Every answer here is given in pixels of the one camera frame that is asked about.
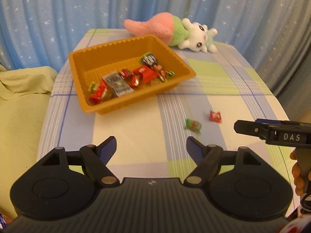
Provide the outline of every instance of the basket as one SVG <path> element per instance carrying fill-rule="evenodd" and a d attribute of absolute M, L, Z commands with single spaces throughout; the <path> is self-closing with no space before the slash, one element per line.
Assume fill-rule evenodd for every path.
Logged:
<path fill-rule="evenodd" d="M 151 52 L 159 64 L 167 71 L 173 71 L 175 76 L 167 82 L 146 85 L 135 89 L 134 93 L 97 105 L 91 102 L 88 87 L 92 81 L 100 83 L 105 74 L 120 72 L 124 68 L 134 70 L 142 66 L 139 59 L 146 52 Z M 108 113 L 166 91 L 196 75 L 173 50 L 154 35 L 132 37 L 78 50 L 69 54 L 69 63 L 81 108 L 86 113 Z"/>

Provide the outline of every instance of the yellow-green blanket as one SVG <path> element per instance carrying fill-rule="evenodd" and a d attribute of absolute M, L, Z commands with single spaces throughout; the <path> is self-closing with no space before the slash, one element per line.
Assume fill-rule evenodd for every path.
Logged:
<path fill-rule="evenodd" d="M 36 161 L 56 75 L 50 67 L 7 71 L 0 65 L 0 212 L 11 218 L 10 187 Z"/>

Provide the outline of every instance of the plaid tablecloth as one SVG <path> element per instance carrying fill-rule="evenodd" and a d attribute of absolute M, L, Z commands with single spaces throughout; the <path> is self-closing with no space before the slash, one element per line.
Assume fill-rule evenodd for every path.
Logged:
<path fill-rule="evenodd" d="M 76 50 L 130 36 L 126 30 L 91 29 Z M 118 148 L 108 167 L 119 179 L 177 176 L 183 180 L 195 167 L 185 146 L 187 137 L 192 135 L 202 144 L 217 144 L 227 150 L 248 146 L 293 183 L 291 148 L 266 145 L 259 138 L 233 130 L 238 119 L 288 120 L 284 110 L 233 46 L 215 45 L 215 54 L 174 48 L 197 77 L 102 116 L 82 112 L 66 61 L 51 93 L 37 159 L 55 146 L 74 151 L 86 144 L 98 145 L 113 135 Z M 210 110 L 221 112 L 222 124 L 209 121 Z M 201 135 L 184 129 L 186 118 L 202 123 Z M 295 196 L 289 213 L 298 204 Z"/>

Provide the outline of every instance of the plush toy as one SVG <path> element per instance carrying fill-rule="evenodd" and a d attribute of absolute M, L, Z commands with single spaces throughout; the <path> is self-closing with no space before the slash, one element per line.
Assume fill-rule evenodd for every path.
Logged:
<path fill-rule="evenodd" d="M 217 35 L 216 29 L 208 30 L 205 24 L 191 23 L 188 18 L 180 20 L 168 12 L 159 13 L 146 22 L 126 19 L 124 27 L 134 36 L 156 35 L 168 46 L 189 48 L 192 51 L 217 51 L 213 44 L 213 37 Z"/>

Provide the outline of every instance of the screw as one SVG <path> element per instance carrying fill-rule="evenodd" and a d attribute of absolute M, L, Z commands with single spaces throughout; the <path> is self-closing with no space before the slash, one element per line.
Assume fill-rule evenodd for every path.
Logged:
<path fill-rule="evenodd" d="M 105 176 L 101 179 L 101 181 L 104 184 L 113 184 L 117 181 L 117 178 L 113 176 Z"/>
<path fill-rule="evenodd" d="M 201 183 L 202 179 L 199 176 L 190 176 L 187 179 L 187 182 L 190 184 L 199 184 Z"/>

